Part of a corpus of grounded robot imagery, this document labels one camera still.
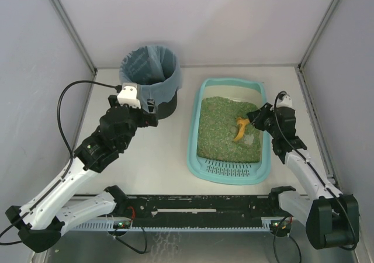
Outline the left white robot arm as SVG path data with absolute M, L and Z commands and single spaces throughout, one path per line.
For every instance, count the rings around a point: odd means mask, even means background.
M 61 173 L 31 201 L 6 211 L 21 243 L 36 253 L 48 250 L 66 232 L 98 216 L 134 215 L 128 197 L 117 185 L 79 204 L 66 205 L 80 187 L 124 153 L 138 128 L 158 124 L 152 99 L 146 101 L 146 110 L 118 96 L 111 95 L 108 100 L 110 108 L 100 118 L 99 126 L 76 148 L 72 161 Z

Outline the orange litter scoop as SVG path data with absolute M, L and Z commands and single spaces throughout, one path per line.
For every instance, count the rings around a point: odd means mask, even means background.
M 233 139 L 234 142 L 241 140 L 245 135 L 245 128 L 250 124 L 249 119 L 243 119 L 241 117 L 237 118 L 238 133 Z

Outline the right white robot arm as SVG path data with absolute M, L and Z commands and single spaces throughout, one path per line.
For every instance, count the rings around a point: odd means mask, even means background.
M 257 130 L 272 137 L 274 154 L 299 180 L 308 198 L 295 189 L 277 188 L 279 207 L 294 216 L 306 229 L 310 244 L 317 250 L 340 247 L 354 250 L 359 242 L 359 207 L 353 195 L 345 195 L 319 171 L 307 146 L 296 134 L 295 110 L 266 103 L 247 118 Z

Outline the teal litter box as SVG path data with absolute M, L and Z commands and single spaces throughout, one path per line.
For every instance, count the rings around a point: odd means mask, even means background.
M 186 163 L 191 173 L 200 179 L 228 185 L 253 185 L 264 181 L 271 171 L 271 139 L 267 132 L 259 135 L 259 162 L 239 163 L 210 160 L 198 156 L 198 127 L 201 104 L 205 98 L 221 96 L 233 101 L 249 102 L 258 108 L 266 103 L 263 84 L 238 78 L 208 78 L 195 95 L 192 108 Z

